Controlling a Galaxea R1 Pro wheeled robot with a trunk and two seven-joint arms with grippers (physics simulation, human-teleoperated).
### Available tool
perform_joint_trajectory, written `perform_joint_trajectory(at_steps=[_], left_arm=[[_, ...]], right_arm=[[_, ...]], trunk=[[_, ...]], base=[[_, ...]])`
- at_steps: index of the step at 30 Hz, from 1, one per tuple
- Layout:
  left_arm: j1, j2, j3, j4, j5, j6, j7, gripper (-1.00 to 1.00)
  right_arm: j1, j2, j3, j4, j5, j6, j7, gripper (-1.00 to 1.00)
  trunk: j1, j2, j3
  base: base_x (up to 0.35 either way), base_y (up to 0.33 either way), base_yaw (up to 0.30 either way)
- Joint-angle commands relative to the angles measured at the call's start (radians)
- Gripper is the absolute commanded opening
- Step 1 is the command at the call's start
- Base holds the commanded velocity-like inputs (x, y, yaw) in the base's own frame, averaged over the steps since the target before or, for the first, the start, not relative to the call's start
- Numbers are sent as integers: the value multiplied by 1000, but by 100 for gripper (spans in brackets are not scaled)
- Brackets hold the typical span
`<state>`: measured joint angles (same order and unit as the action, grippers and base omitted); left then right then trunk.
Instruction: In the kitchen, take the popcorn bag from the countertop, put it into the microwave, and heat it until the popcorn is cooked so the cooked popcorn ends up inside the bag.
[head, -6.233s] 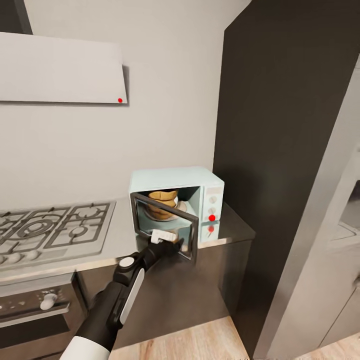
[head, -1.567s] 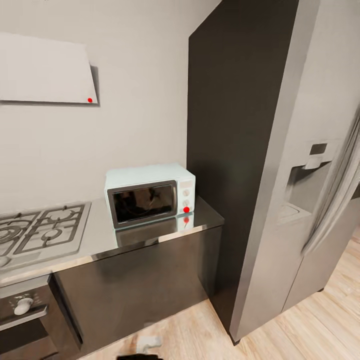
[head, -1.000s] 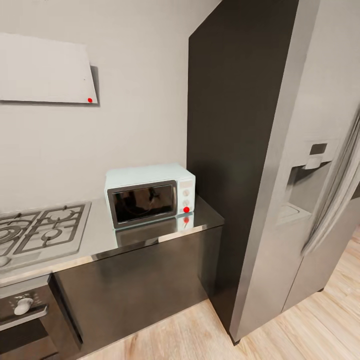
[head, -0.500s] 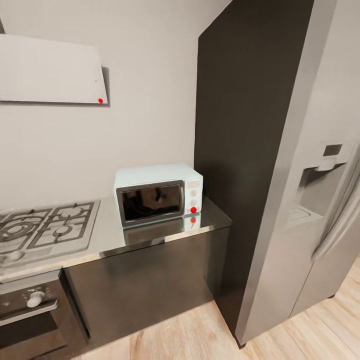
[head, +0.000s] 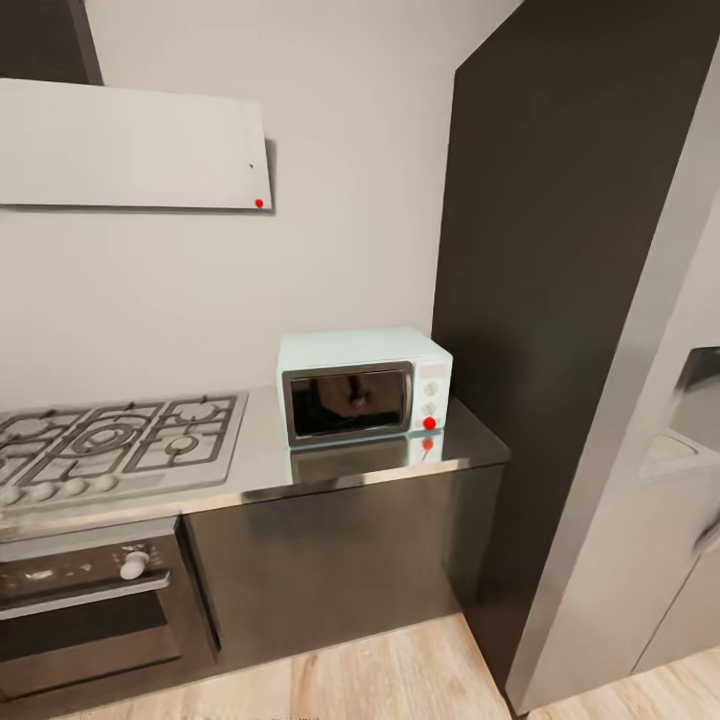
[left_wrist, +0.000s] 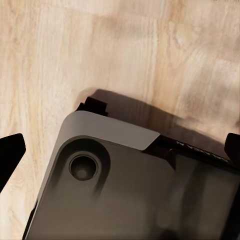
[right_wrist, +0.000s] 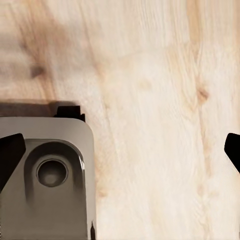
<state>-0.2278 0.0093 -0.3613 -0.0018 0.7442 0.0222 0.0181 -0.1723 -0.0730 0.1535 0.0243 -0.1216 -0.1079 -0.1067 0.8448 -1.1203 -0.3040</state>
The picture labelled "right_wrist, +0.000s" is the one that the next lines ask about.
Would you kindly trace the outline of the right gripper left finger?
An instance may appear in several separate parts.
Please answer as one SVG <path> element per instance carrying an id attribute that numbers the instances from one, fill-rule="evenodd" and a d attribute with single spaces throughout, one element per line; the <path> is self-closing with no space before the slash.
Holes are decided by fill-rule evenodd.
<path id="1" fill-rule="evenodd" d="M 0 193 L 26 152 L 21 133 L 0 138 Z"/>

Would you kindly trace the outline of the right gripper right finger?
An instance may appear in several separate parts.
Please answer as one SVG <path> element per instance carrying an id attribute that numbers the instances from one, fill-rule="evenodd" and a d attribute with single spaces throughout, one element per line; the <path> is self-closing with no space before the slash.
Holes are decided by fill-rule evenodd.
<path id="1" fill-rule="evenodd" d="M 224 151 L 240 173 L 240 134 L 227 135 Z"/>

